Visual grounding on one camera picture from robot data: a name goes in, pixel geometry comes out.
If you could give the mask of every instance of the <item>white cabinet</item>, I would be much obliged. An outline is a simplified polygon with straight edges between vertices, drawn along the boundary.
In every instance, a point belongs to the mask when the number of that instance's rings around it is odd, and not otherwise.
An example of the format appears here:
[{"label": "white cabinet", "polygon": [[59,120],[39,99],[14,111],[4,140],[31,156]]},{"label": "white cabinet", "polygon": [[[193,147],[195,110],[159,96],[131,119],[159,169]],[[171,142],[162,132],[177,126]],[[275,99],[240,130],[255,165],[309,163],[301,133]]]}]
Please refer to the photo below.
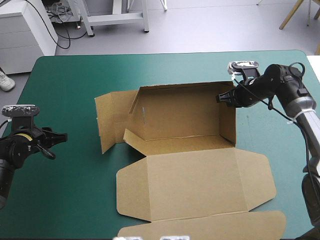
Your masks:
[{"label": "white cabinet", "polygon": [[[58,36],[41,0],[29,0],[40,12],[55,41]],[[57,45],[36,10],[24,0],[0,7],[0,68],[6,74],[30,72],[39,57],[53,56]]]}]

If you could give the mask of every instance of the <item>gray floor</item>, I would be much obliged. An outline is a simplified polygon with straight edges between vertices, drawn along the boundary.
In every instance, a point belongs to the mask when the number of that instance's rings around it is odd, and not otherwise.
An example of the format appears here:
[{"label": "gray floor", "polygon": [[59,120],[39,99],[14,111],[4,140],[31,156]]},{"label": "gray floor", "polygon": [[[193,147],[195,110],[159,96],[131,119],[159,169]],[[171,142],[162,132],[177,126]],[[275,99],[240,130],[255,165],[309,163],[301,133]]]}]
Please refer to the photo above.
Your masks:
[{"label": "gray floor", "polygon": [[[111,0],[87,0],[91,15],[109,14]],[[296,0],[168,0],[164,12],[160,0],[147,0],[150,32],[143,32],[142,23],[97,26],[95,37],[73,40],[67,50],[57,48],[56,55],[154,54],[257,50],[304,51],[313,55],[320,42],[320,20],[311,20],[307,27],[308,1],[293,16],[284,30],[279,25]],[[141,9],[135,0],[133,11]],[[312,3],[312,17],[319,6]],[[55,26],[58,33],[64,29]],[[72,37],[85,28],[68,24]],[[60,39],[66,46],[68,42]],[[28,74],[14,74],[16,88],[0,91],[0,105],[16,104]]]}]

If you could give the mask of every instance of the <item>white tape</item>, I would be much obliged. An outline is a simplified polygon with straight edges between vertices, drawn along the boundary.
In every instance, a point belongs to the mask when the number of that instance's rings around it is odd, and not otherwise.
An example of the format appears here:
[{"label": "white tape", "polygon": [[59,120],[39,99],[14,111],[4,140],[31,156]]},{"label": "white tape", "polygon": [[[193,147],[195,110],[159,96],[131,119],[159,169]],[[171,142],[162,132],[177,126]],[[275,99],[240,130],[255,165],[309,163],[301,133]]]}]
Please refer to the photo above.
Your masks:
[{"label": "white tape", "polygon": [[300,111],[297,115],[295,115],[294,118],[291,119],[291,121],[288,121],[287,124],[293,124],[294,122],[296,122],[297,117],[299,117],[301,114],[308,113],[308,112],[316,113],[314,109],[304,109]]}]

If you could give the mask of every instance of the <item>black cable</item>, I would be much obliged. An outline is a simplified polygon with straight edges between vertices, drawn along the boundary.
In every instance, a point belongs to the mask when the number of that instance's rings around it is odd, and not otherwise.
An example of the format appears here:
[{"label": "black cable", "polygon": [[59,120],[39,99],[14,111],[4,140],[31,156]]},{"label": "black cable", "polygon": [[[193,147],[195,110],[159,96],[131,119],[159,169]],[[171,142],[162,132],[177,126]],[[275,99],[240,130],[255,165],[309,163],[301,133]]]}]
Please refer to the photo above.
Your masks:
[{"label": "black cable", "polygon": [[8,122],[9,122],[8,120],[5,120],[3,123],[1,123],[0,129],[1,129],[6,123],[8,123]]},{"label": "black cable", "polygon": [[[42,22],[44,23],[44,26],[45,26],[46,30],[48,31],[48,33],[49,33],[50,37],[52,38],[52,40],[54,41],[54,43],[55,43],[59,48],[62,48],[62,49],[68,49],[68,48],[70,48],[70,46],[71,46],[71,39],[69,39],[69,44],[68,44],[67,47],[64,47],[64,46],[59,45],[59,44],[56,42],[56,40],[54,39],[54,37],[51,35],[51,32],[49,31],[49,28],[48,28],[45,20],[44,20],[43,17],[41,16],[40,12],[38,11],[38,9],[37,9],[31,2],[29,2],[29,0],[25,0],[25,1],[26,1],[28,4],[30,4],[30,5],[34,8],[34,10],[38,13],[38,15],[40,16]],[[64,24],[62,24],[62,25],[64,26],[64,28],[65,28],[65,30],[66,30],[66,34],[68,35],[68,38],[70,38],[68,29],[66,28],[66,26],[65,26]]]},{"label": "black cable", "polygon": [[[300,63],[300,62],[295,62],[293,64],[291,64],[290,66],[292,67],[292,65],[294,64],[300,64],[302,66],[302,76],[304,75],[305,73],[305,66]],[[267,105],[269,108],[269,110],[274,110],[276,111],[278,114],[280,114],[282,117],[284,117],[285,119],[293,122],[293,124],[295,124],[301,131],[302,133],[302,136],[304,138],[304,143],[305,143],[305,155],[306,155],[306,168],[307,168],[307,172],[310,176],[310,180],[311,180],[311,185],[312,185],[312,188],[313,188],[313,191],[314,191],[314,194],[315,194],[315,197],[316,197],[316,201],[317,201],[317,204],[320,208],[320,198],[319,198],[319,195],[318,195],[318,192],[317,192],[317,189],[316,189],[316,186],[315,186],[315,183],[314,183],[314,179],[312,177],[312,173],[311,173],[311,169],[310,169],[310,156],[309,156],[309,143],[308,143],[308,137],[307,137],[307,134],[305,132],[305,130],[295,121],[293,121],[291,118],[289,118],[288,116],[284,115],[281,111],[279,111],[278,109],[274,108],[273,106],[270,106],[266,101],[264,101],[263,99],[261,99],[260,97],[258,97],[257,95],[255,95],[252,91],[250,91],[247,87],[245,87],[243,84],[241,84],[239,81],[237,81],[236,79],[234,79],[234,81],[239,84],[242,88],[244,88],[248,93],[250,93],[252,96],[254,96],[256,99],[258,99],[260,102],[262,102],[263,104]]]},{"label": "black cable", "polygon": [[[47,11],[46,13],[47,13],[47,14],[52,14],[51,16],[49,16],[50,19],[51,19],[51,18],[58,17],[57,14],[55,14],[55,13],[53,13],[53,12],[51,12],[51,11]],[[84,37],[84,36],[87,34],[87,31],[86,31],[84,34],[82,34],[81,36],[77,36],[77,37],[66,37],[66,36],[60,35],[59,33],[56,33],[56,34],[57,34],[58,36],[60,36],[61,38],[73,40],[73,39],[80,39],[80,38]]]},{"label": "black cable", "polygon": [[78,37],[65,37],[65,36],[62,36],[62,35],[60,35],[59,33],[57,33],[57,35],[60,36],[61,38],[71,39],[71,40],[72,40],[72,39],[80,39],[80,38],[84,37],[86,34],[87,34],[87,31],[86,31],[84,34],[82,34],[81,36],[78,36]]}]

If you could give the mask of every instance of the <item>box flap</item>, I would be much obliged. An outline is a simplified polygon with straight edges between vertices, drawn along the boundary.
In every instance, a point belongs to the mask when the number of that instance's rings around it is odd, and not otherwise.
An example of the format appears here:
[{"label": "box flap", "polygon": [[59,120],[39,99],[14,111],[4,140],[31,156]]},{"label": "box flap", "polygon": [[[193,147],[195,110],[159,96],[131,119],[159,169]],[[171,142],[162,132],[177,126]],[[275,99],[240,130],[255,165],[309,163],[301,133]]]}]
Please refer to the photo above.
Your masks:
[{"label": "box flap", "polygon": [[234,147],[219,135],[145,141],[128,129],[124,131],[123,140],[146,156]]},{"label": "box flap", "polygon": [[[247,212],[276,195],[268,159],[257,153],[235,148],[211,149],[151,155],[139,164],[117,173],[118,212],[140,218],[136,209],[145,208],[144,220],[160,221],[208,217]],[[130,177],[134,171],[141,179]],[[121,182],[130,182],[125,186]],[[149,204],[141,205],[131,194],[141,194]]]},{"label": "box flap", "polygon": [[129,109],[137,92],[115,91],[95,98],[102,153],[115,143],[123,143]]},{"label": "box flap", "polygon": [[150,214],[147,159],[144,158],[119,171],[116,175],[116,209],[122,215],[148,220]]},{"label": "box flap", "polygon": [[232,87],[231,81],[141,87],[127,128],[145,141],[223,136],[235,143],[235,109],[216,101]]},{"label": "box flap", "polygon": [[279,240],[285,227],[286,217],[280,211],[244,212],[130,226],[122,228],[118,236],[146,240],[185,235],[192,240]]}]

